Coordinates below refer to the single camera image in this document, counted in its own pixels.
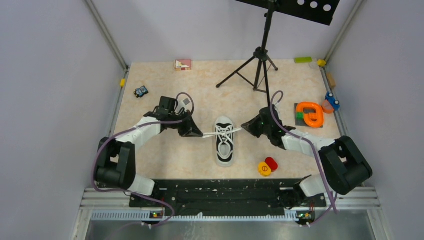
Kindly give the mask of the black white canvas sneaker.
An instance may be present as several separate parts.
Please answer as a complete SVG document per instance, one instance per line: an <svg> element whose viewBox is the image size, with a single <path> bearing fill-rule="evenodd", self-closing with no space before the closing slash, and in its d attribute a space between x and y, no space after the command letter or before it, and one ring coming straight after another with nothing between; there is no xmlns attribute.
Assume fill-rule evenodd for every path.
<svg viewBox="0 0 424 240"><path fill-rule="evenodd" d="M221 167L230 167L234 158L233 122L226 116L220 116L215 121L217 164Z"/></svg>

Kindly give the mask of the white shoelace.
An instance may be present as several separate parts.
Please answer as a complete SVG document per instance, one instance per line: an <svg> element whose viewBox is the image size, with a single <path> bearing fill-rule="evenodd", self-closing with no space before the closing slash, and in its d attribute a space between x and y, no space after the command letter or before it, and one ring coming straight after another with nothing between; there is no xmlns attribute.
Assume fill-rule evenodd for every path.
<svg viewBox="0 0 424 240"><path fill-rule="evenodd" d="M234 144L234 134L241 131L241 127L234 127L230 123L217 123L215 132L204 133L202 138L216 137L221 144Z"/></svg>

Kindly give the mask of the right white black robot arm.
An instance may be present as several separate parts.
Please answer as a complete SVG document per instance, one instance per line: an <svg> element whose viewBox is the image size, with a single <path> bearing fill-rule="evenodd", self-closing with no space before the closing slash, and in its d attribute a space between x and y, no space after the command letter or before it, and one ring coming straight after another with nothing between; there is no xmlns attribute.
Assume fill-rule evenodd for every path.
<svg viewBox="0 0 424 240"><path fill-rule="evenodd" d="M314 196L324 193L345 196L373 176L371 166L350 137L324 138L283 125L275 106L262 108L241 127L254 137L266 136L275 147L317 161L319 174L304 177L293 187L293 200L299 206L307 206Z"/></svg>

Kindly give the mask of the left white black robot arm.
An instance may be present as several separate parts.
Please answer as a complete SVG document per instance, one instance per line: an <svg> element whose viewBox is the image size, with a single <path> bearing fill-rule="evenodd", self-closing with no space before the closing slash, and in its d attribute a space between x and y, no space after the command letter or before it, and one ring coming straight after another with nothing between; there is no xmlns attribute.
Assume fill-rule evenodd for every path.
<svg viewBox="0 0 424 240"><path fill-rule="evenodd" d="M136 151L167 129L177 130L182 138L203 137L192 117L194 101L189 94L183 95L184 98L180 93L176 98L162 96L158 106L132 128L102 138L91 170L92 183L105 184L112 191L141 194L147 206L156 206L161 194L154 189L152 179L137 174Z"/></svg>

